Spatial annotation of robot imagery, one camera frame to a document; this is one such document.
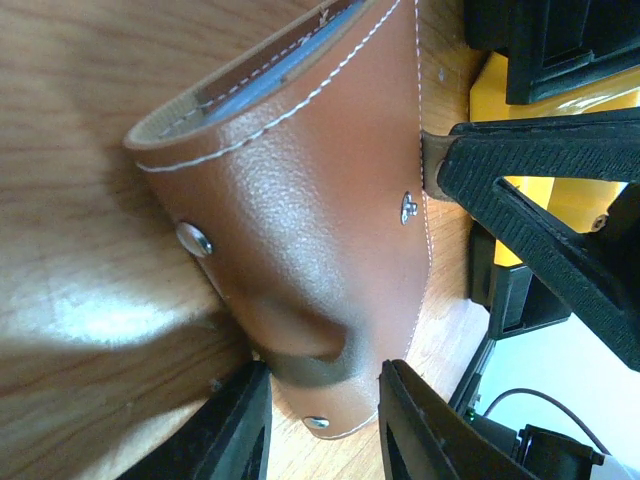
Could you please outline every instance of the white stitching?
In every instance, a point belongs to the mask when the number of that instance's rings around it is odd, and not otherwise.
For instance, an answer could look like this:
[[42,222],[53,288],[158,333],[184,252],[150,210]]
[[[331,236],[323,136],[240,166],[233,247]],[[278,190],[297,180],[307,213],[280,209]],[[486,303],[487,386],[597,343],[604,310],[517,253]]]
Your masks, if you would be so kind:
[[354,47],[354,49],[351,50],[351,52],[349,52],[349,54],[345,57],[345,59],[342,60],[338,64],[338,66],[329,74],[329,76],[327,78],[325,78],[322,82],[320,82],[320,85],[315,90],[312,90],[309,93],[309,95],[307,95],[307,97],[302,102],[298,103],[295,107],[293,107],[288,112],[283,113],[278,118],[276,118],[276,119],[270,121],[269,123],[267,123],[266,125],[264,125],[262,128],[256,130],[255,132],[253,132],[250,135],[247,135],[245,138],[243,138],[239,142],[236,142],[233,145],[230,145],[228,147],[222,148],[222,149],[218,150],[217,152],[211,153],[209,155],[204,155],[202,157],[194,158],[193,160],[188,160],[186,162],[175,163],[173,165],[162,166],[162,167],[148,167],[148,166],[143,165],[141,163],[136,163],[136,165],[141,170],[144,170],[145,172],[149,172],[149,173],[175,172],[176,170],[181,170],[183,168],[195,167],[196,165],[199,165],[199,164],[201,164],[203,162],[206,162],[206,161],[209,161],[209,160],[213,160],[215,158],[219,158],[219,157],[221,157],[221,156],[223,156],[223,155],[225,155],[225,154],[227,154],[229,152],[233,152],[234,150],[237,150],[238,148],[243,147],[244,145],[246,145],[250,141],[255,140],[256,138],[261,136],[267,130],[275,127],[276,125],[280,124],[281,122],[283,122],[287,118],[291,118],[297,112],[299,112],[304,107],[309,105],[311,103],[311,100],[314,97],[318,96],[325,89],[325,87],[327,85],[329,85],[333,81],[333,78],[342,71],[342,69],[351,61],[351,59],[353,57],[355,57],[355,55],[360,51],[360,49],[371,39],[373,34],[378,31],[380,26],[384,22],[387,21],[387,19],[393,13],[393,11],[396,9],[396,7],[398,6],[399,3],[400,3],[400,0],[396,0],[394,2],[394,4],[391,6],[391,8],[389,8],[389,10],[387,10],[387,12],[378,21],[378,23],[376,23],[373,26],[373,28],[371,30],[369,30],[369,33],[367,33],[367,35],[360,41],[360,43],[358,45],[356,45]]
[[[419,0],[415,0],[416,5],[416,55],[418,57],[418,115],[420,126],[420,181],[424,181],[424,162],[422,161],[422,55],[420,54],[420,10]],[[427,216],[427,195],[422,192],[422,207],[424,210],[424,232],[427,237],[427,249],[429,252],[429,276],[433,267],[433,242],[429,234],[429,219]]]
[[367,423],[370,423],[374,418],[376,418],[378,416],[378,412],[374,412],[373,415],[371,415],[369,418],[367,418],[364,422],[362,422],[360,425],[358,425],[357,427],[353,427],[351,430],[349,430],[348,432],[343,432],[340,433],[338,435],[332,435],[331,437],[323,437],[321,435],[316,435],[316,437],[318,438],[322,438],[323,440],[335,440],[337,438],[342,438],[342,437],[346,437],[347,435],[351,435],[353,432],[355,432],[356,430],[358,430],[359,428],[364,427]]
[[[415,15],[416,15],[416,57],[418,62],[418,132],[419,132],[419,141],[420,141],[420,181],[422,182],[424,179],[424,162],[422,161],[422,62],[420,55],[420,12],[418,10],[418,0],[415,0]],[[422,211],[424,213],[424,234],[427,239],[427,252],[429,254],[429,273],[427,276],[427,280],[431,275],[431,264],[432,264],[432,254],[431,254],[431,237],[429,235],[429,221],[427,219],[427,196],[424,192],[422,192]],[[424,291],[422,292],[422,300],[420,301],[420,307],[418,307],[418,318],[416,318],[415,323],[413,324],[413,331],[411,332],[411,336],[409,337],[409,341],[407,342],[407,348],[404,351],[403,358],[407,358],[409,354],[409,349],[411,348],[411,343],[413,342],[413,337],[416,333],[416,328],[418,327],[418,322],[420,321],[420,315],[422,314],[422,309],[424,307],[424,302],[427,297],[427,285],[425,284]]]
[[231,87],[231,89],[226,92],[223,93],[221,95],[218,95],[216,97],[215,100],[209,100],[205,103],[202,103],[198,106],[196,106],[195,108],[192,108],[191,110],[189,110],[187,113],[185,113],[184,115],[182,115],[180,118],[178,118],[175,122],[173,122],[171,125],[169,125],[167,128],[165,128],[162,133],[160,133],[160,135],[158,135],[158,138],[162,138],[162,137],[166,137],[169,133],[171,133],[178,125],[180,125],[181,123],[187,121],[189,119],[189,117],[191,117],[192,115],[196,114],[200,109],[202,108],[207,108],[210,107],[211,105],[213,105],[214,102],[220,102],[221,100],[224,100],[225,98],[227,98],[229,95],[231,95],[232,93],[234,93],[238,87],[240,85],[244,85],[245,83],[247,83],[249,80],[251,80],[253,77],[255,77],[256,75],[259,75],[260,73],[262,73],[265,69],[269,68],[273,62],[275,62],[276,60],[278,60],[280,57],[282,57],[285,53],[287,53],[289,50],[291,50],[292,48],[296,47],[298,44],[303,45],[308,39],[309,37],[311,37],[312,35],[315,35],[318,30],[320,30],[321,28],[325,27],[327,25],[328,22],[331,22],[331,20],[333,20],[334,18],[336,18],[338,15],[340,15],[342,12],[344,12],[346,10],[342,9],[338,12],[336,12],[334,15],[331,16],[331,18],[329,18],[326,23],[320,23],[320,25],[318,25],[316,28],[314,28],[311,32],[309,32],[307,35],[305,35],[302,38],[299,38],[298,40],[296,40],[295,42],[293,42],[291,45],[289,45],[287,48],[285,48],[284,50],[282,50],[280,53],[276,53],[273,57],[271,57],[271,60],[269,60],[267,63],[265,63],[264,65],[262,65],[262,67],[254,70],[253,72],[251,72],[251,75],[249,75],[248,77],[243,78],[242,80],[240,80],[240,82],[238,82],[237,84],[235,84],[233,87]]

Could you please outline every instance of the wooden surface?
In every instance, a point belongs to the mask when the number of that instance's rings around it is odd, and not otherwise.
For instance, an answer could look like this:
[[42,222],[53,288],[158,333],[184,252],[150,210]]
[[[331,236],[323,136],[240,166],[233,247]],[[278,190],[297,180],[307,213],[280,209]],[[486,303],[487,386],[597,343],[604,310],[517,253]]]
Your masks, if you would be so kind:
[[[161,102],[315,0],[0,0],[0,478],[112,478],[244,362],[242,333],[120,149]],[[466,119],[462,0],[422,0],[424,124]],[[486,329],[469,219],[430,201],[410,363],[444,397]],[[277,389],[269,478],[382,478],[376,426],[312,437]]]

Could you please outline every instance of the metal rivet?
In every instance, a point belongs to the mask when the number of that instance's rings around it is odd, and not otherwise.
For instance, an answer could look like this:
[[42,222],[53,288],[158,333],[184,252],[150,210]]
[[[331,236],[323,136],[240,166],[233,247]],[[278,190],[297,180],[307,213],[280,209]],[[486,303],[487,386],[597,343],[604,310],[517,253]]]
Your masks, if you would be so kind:
[[213,253],[213,245],[204,233],[189,223],[180,222],[176,227],[176,235],[185,250],[196,257],[206,257]]
[[607,225],[607,220],[609,219],[609,215],[598,215],[596,219],[593,221],[591,225],[592,232],[598,232],[602,230]]
[[323,430],[325,428],[329,428],[329,420],[327,420],[326,418],[306,417],[302,421],[307,427],[313,428],[314,430]]
[[418,204],[413,202],[413,198],[409,192],[404,194],[402,198],[402,210],[400,215],[400,221],[403,225],[406,225],[409,221],[409,217],[415,217],[418,214]]

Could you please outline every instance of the silver snap button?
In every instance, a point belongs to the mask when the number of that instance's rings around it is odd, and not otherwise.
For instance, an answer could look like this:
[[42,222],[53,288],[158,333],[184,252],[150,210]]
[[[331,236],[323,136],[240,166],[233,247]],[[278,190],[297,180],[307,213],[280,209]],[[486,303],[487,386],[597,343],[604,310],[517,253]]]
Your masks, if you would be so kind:
[[180,222],[176,227],[176,235],[185,250],[196,257],[206,257],[213,253],[213,245],[200,230],[193,225]]
[[329,420],[322,417],[306,417],[302,420],[304,424],[312,428],[314,430],[324,430],[325,428],[329,428]]
[[402,210],[400,211],[400,221],[406,225],[410,217],[418,215],[418,204],[413,202],[413,198],[409,192],[404,194],[402,198]]

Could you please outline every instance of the brown leather holster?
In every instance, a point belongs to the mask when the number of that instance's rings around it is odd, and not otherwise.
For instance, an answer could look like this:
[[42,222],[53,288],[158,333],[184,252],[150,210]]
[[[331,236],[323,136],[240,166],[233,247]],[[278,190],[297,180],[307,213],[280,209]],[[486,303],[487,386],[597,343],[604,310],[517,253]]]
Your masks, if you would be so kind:
[[366,0],[253,105],[207,125],[349,7],[328,2],[137,124],[131,152],[314,435],[374,420],[430,267],[414,0]]

